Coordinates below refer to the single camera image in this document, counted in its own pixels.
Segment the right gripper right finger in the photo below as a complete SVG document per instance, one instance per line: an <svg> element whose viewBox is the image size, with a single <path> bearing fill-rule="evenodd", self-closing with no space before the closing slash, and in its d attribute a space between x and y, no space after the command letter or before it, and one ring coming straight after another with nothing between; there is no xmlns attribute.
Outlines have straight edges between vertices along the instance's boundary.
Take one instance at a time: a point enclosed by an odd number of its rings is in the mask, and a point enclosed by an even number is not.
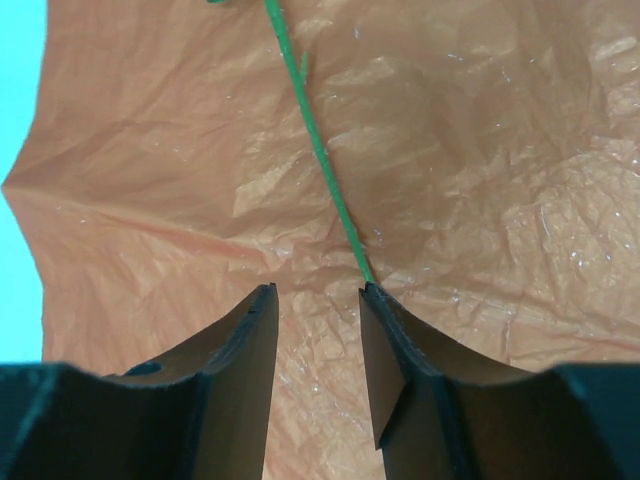
<svg viewBox="0 0 640 480"><path fill-rule="evenodd" d="M639 367L564 363L538 373L486 357L359 292L374 441L389 479L635 479Z"/></svg>

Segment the pink artificial flower bouquet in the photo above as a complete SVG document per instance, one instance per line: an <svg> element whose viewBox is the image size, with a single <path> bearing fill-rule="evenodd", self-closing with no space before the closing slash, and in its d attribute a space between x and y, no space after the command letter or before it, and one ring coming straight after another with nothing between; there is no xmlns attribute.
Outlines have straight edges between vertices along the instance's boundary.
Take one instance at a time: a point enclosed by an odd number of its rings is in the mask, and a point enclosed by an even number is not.
<svg viewBox="0 0 640 480"><path fill-rule="evenodd" d="M338 213L338 217L341 221L352 254L356 260L364 282L374 283L374 273L365 253L363 243L359 237L357 227L350 216L337 177L329 160L327 148L323 142L317 122L314 118L311 103L306 94L305 86L308 73L308 54L303 53L300 59L297 59L294 53L293 43L289 36L289 29L284 16L284 11L280 2L276 0L265 0L263 4L274 34L276 35L280 54L287 67L298 107L306 130L309 134L313 153L319 162L321 172Z"/></svg>

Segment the orange wrapping paper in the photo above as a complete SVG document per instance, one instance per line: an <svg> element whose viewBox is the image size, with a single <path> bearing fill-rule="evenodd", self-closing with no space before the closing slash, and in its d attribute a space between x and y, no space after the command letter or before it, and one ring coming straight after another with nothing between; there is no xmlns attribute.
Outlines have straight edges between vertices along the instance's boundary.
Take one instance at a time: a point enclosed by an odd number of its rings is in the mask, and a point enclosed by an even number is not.
<svg viewBox="0 0 640 480"><path fill-rule="evenodd" d="M637 2L281 7L389 293L519 368L638 360ZM4 193L46 360L126 371L275 283L265 477L383 477L363 279L262 2L50 2Z"/></svg>

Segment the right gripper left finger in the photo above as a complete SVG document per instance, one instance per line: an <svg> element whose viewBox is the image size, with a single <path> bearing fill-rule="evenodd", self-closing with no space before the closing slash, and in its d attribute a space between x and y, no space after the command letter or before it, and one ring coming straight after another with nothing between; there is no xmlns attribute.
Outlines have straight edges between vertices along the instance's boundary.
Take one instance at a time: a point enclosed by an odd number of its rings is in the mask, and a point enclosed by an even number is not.
<svg viewBox="0 0 640 480"><path fill-rule="evenodd" d="M5 479L258 479L279 302L261 285L223 318L121 375L1 368Z"/></svg>

